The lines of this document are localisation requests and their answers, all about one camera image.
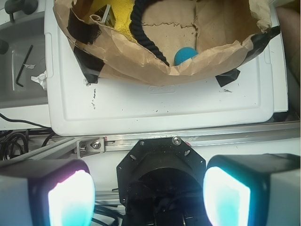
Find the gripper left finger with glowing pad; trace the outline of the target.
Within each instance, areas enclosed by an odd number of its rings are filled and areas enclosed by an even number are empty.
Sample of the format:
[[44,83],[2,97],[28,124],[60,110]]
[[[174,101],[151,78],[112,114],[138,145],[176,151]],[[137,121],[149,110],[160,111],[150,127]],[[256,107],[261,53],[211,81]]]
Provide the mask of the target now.
[[0,164],[2,226],[88,226],[95,184],[82,160],[6,160]]

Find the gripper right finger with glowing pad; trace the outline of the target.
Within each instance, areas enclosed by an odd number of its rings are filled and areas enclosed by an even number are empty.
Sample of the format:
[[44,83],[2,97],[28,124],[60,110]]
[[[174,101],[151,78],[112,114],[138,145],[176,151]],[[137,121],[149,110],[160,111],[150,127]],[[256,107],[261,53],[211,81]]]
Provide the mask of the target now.
[[207,164],[203,198],[213,226],[299,226],[301,157],[216,155]]

